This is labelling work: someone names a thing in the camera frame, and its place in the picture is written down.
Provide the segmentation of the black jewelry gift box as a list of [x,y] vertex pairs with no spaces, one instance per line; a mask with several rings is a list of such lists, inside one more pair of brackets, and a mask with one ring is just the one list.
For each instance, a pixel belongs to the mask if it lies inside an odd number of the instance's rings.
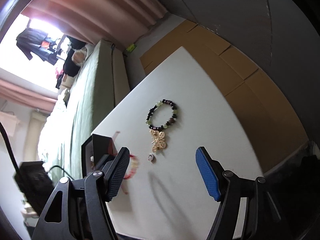
[[102,170],[116,155],[111,137],[92,134],[81,146],[82,177],[87,177],[95,170]]

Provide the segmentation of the gold butterfly pendant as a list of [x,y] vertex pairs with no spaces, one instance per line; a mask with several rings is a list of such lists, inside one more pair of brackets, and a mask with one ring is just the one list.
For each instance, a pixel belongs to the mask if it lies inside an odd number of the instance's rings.
[[165,149],[167,144],[165,142],[165,133],[163,131],[150,130],[150,134],[153,138],[152,152],[155,153],[159,150]]

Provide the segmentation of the flattened cardboard sheet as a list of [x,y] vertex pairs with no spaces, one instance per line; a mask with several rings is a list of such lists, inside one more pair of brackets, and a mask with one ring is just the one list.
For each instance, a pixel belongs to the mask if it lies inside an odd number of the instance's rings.
[[264,173],[308,142],[293,107],[269,76],[249,57],[212,31],[189,20],[161,38],[140,57],[150,74],[184,47],[223,94],[256,153]]

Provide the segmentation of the green bed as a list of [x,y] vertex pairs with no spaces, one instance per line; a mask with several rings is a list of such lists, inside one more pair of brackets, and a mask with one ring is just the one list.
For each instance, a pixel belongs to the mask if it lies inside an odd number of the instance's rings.
[[82,177],[81,146],[130,92],[122,52],[100,40],[69,90],[62,92],[40,133],[38,156],[53,182]]

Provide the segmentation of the clothes pile on bed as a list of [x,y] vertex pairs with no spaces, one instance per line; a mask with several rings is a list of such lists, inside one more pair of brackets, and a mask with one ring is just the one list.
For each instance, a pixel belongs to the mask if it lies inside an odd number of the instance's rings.
[[70,50],[67,53],[67,58],[63,64],[62,70],[56,74],[57,83],[55,88],[59,89],[63,80],[63,77],[67,75],[68,77],[75,77],[86,58],[86,42],[82,42],[67,36],[70,41]]

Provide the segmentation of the hanging dark clothes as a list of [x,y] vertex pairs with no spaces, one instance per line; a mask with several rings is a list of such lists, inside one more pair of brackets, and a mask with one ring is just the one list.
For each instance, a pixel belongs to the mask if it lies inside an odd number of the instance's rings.
[[55,65],[57,58],[57,40],[48,37],[44,31],[26,28],[16,37],[16,46],[24,53],[28,60],[33,58],[32,53],[42,61]]

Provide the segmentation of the small green floor object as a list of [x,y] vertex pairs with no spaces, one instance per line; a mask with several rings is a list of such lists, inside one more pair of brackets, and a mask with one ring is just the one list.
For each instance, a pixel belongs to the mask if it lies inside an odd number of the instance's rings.
[[131,52],[133,52],[134,50],[135,50],[135,48],[136,48],[136,44],[131,44],[131,45],[129,45],[127,48],[126,48],[126,51],[128,52],[128,53],[131,53]]

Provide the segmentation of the pink curtain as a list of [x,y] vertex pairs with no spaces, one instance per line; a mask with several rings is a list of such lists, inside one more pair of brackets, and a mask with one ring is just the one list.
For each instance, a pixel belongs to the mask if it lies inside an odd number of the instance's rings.
[[125,49],[146,34],[167,10],[157,0],[32,0],[24,16],[51,23],[64,34]]

